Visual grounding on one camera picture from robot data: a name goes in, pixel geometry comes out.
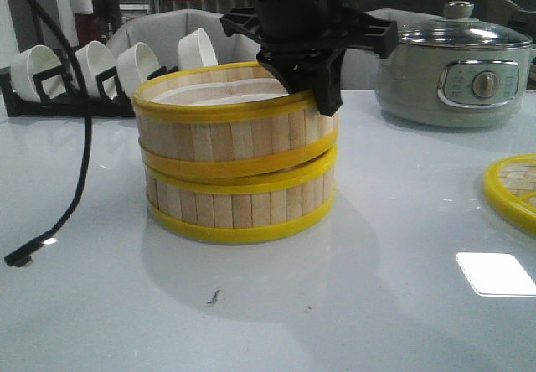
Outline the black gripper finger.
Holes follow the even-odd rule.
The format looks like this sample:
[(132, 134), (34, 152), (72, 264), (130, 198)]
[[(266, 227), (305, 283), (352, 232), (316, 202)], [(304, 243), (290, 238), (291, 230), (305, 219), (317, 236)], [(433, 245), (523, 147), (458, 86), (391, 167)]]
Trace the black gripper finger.
[(305, 59), (308, 87), (318, 111), (333, 116), (342, 105), (341, 70), (346, 49), (321, 49)]
[(302, 54), (260, 51), (257, 62), (268, 70), (289, 94), (311, 89), (308, 74), (302, 67)]

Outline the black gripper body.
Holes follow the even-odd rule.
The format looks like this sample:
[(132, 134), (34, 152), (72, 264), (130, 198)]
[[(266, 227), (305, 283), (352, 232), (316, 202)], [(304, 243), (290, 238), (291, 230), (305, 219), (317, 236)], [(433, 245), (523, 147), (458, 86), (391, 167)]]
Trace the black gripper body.
[(397, 23), (361, 11), (358, 0), (251, 2), (229, 10), (220, 22), (226, 35), (242, 34), (261, 51), (306, 59), (321, 49), (360, 49), (386, 59), (399, 42)]

